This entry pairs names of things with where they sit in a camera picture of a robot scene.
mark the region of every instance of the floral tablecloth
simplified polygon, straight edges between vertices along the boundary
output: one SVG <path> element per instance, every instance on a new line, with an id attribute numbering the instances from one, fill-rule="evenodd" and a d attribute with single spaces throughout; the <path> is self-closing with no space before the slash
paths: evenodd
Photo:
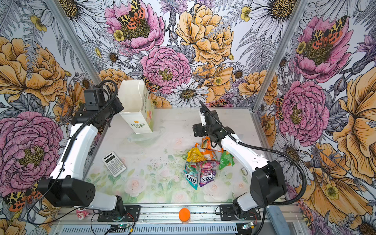
<path id="1" fill-rule="evenodd" d="M 260 145 L 248 109 L 218 109 L 220 120 L 246 143 Z M 233 167 L 217 169 L 214 181 L 194 190 L 184 177 L 182 155 L 202 138 L 194 137 L 192 125 L 199 123 L 197 109 L 158 109 L 154 132 L 136 135 L 116 115 L 94 156 L 86 175 L 98 191 L 119 195 L 124 203 L 232 202 L 249 190 L 250 176 L 243 175 L 236 160 Z M 127 170 L 113 177 L 102 157 L 114 151 Z"/>

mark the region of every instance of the vent grille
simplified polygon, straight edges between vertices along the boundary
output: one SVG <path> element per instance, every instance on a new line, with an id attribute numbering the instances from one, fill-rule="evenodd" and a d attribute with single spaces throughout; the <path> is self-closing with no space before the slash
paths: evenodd
<path id="1" fill-rule="evenodd" d="M 96 234 L 104 234 L 110 225 L 93 225 Z M 118 229 L 108 235 L 128 234 L 130 228 Z M 229 234 L 237 233 L 236 224 L 136 224 L 132 235 L 138 234 Z M 64 225 L 59 235 L 92 235 L 90 225 Z"/>

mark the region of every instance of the orange ball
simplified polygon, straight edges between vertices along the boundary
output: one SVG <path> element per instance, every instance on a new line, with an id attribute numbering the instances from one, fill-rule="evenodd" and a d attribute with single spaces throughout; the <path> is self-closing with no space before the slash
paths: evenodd
<path id="1" fill-rule="evenodd" d="M 191 218 L 191 212 L 187 208 L 183 208 L 179 211 L 179 219 L 181 222 L 188 222 Z"/>

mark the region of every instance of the paper bag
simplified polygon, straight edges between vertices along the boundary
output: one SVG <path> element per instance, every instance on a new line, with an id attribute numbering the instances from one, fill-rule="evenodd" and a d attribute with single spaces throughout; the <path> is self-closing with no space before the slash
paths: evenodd
<path id="1" fill-rule="evenodd" d="M 153 132 L 154 105 L 144 81 L 122 81 L 118 98 L 124 107 L 120 115 L 136 134 Z"/>

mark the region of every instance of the metal bracket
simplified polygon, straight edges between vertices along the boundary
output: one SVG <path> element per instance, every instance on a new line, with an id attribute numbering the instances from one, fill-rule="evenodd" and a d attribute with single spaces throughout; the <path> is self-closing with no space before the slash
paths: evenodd
<path id="1" fill-rule="evenodd" d="M 229 221 L 229 220 L 239 220 L 235 216 L 235 212 L 232 208 L 232 204 L 227 204 L 227 205 L 219 205 L 219 211 L 221 213 L 221 220 L 222 221 Z M 246 212 L 245 218 L 243 220 L 261 220 L 261 215 L 256 211 L 256 209 L 251 209 Z"/>
<path id="2" fill-rule="evenodd" d="M 133 219 L 135 222 L 138 221 L 138 217 L 140 214 L 140 209 L 141 206 L 124 206 L 125 212 L 131 214 L 133 216 Z M 102 215 L 98 216 L 98 222 L 114 222 L 113 218 L 116 216 L 115 214 L 113 215 L 113 211 L 103 211 Z M 125 216 L 116 222 L 132 222 L 132 217 L 129 215 L 125 214 Z"/>

